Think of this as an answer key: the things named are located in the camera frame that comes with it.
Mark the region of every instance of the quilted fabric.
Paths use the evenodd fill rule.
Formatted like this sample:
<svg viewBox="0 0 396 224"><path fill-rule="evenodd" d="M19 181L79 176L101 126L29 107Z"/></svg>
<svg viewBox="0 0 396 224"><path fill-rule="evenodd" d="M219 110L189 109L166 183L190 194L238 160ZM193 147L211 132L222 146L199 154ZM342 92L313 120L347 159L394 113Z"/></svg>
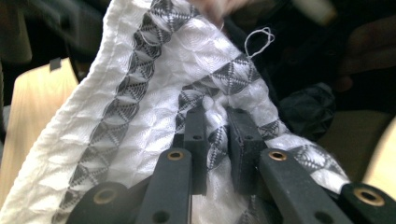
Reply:
<svg viewBox="0 0 396 224"><path fill-rule="evenodd" d="M65 223L93 186L138 183L198 105L208 188L193 197L192 223L235 223L254 213L251 200L233 191L227 106L248 111L266 144L290 151L320 185L338 191L347 182L326 151L288 131L252 61L188 2L114 0L88 77L31 149L1 223Z"/></svg>

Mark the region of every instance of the white fabric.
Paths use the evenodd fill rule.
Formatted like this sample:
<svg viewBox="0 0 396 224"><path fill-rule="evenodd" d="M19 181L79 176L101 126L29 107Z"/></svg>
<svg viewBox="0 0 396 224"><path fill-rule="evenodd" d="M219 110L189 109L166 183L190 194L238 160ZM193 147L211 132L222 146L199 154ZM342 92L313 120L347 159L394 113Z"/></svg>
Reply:
<svg viewBox="0 0 396 224"><path fill-rule="evenodd" d="M172 2L180 7L189 6L183 0ZM62 210L59 205L81 164L80 158L92 143L92 133L99 128L107 107L116 98L120 83L129 73L131 55L136 47L133 36L150 4L149 0L112 1L104 18L101 48L88 77L35 142L0 212L0 223L51 223L53 216ZM160 153L171 146L179 110L178 96L183 87L215 73L241 55L226 36L200 16L188 20L173 33L161 50L139 110L127 124L127 132L108 167L106 180L120 182L128 188L149 176ZM241 79L247 79L246 74L252 68L236 64L234 69ZM225 94L227 85L220 79L213 80L211 85L220 91L213 96L203 96L208 133L227 124L225 107L228 105L248 111L258 127L278 120L276 107L268 98L268 88L262 79L249 82L237 94ZM281 122L276 138L266 143L269 147L285 150L313 145L290 134ZM83 163L88 169L103 167L99 159ZM230 161L225 157L209 171L208 193L205 197L193 197L192 223L235 223L247 209L248 200L233 192L230 170ZM336 176L337 181L332 182L329 176ZM313 177L334 191L347 182L342 171L337 174L318 169ZM92 183L83 182L72 189L85 192L91 187ZM62 213L72 208L67 207Z"/></svg>

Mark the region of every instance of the textured fabric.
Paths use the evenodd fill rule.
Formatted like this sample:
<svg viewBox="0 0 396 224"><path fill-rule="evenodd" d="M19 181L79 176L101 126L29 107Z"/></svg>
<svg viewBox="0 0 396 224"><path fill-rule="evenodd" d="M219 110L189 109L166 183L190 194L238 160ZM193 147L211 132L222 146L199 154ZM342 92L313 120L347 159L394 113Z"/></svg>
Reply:
<svg viewBox="0 0 396 224"><path fill-rule="evenodd" d="M88 77L37 139L0 222L64 223L98 183L138 183L198 105L209 153L193 223L235 223L248 210L250 199L233 191L227 106L248 111L266 144L292 152L320 185L338 191L347 182L322 148L288 131L251 60L189 3L114 0Z"/></svg>

